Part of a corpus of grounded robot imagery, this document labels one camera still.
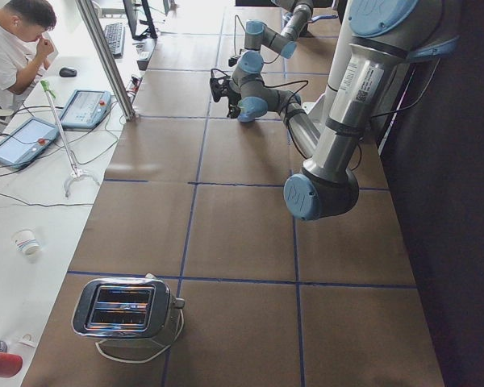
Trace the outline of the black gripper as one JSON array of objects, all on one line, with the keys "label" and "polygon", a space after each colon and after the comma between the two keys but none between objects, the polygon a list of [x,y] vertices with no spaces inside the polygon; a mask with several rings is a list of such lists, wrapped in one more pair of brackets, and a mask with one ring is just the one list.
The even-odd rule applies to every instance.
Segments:
[{"label": "black gripper", "polygon": [[226,117],[229,119],[236,119],[237,107],[241,100],[241,94],[238,85],[233,80],[227,82],[226,95],[228,99],[228,113]]}]

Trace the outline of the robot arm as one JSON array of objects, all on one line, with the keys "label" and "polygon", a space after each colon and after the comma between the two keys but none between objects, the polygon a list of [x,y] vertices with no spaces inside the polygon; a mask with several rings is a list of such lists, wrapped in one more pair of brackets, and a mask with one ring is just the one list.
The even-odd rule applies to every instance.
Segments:
[{"label": "robot arm", "polygon": [[286,59],[290,59],[296,49],[296,41],[310,23],[316,23],[321,16],[314,16],[315,8],[334,8],[336,1],[272,1],[272,3],[287,11],[288,18],[281,31],[275,31],[263,21],[249,19],[244,27],[244,47],[240,58],[261,54],[261,47],[268,48]]},{"label": "robot arm", "polygon": [[304,155],[284,185],[289,212],[302,220],[350,211],[359,195],[348,164],[398,65],[448,55],[457,45],[459,1],[350,1],[344,10],[325,92],[311,106],[297,94],[267,86],[262,48],[290,58],[311,20],[312,1],[280,1],[290,12],[282,31],[259,20],[246,23],[244,52],[227,79],[241,122],[278,114]]}]

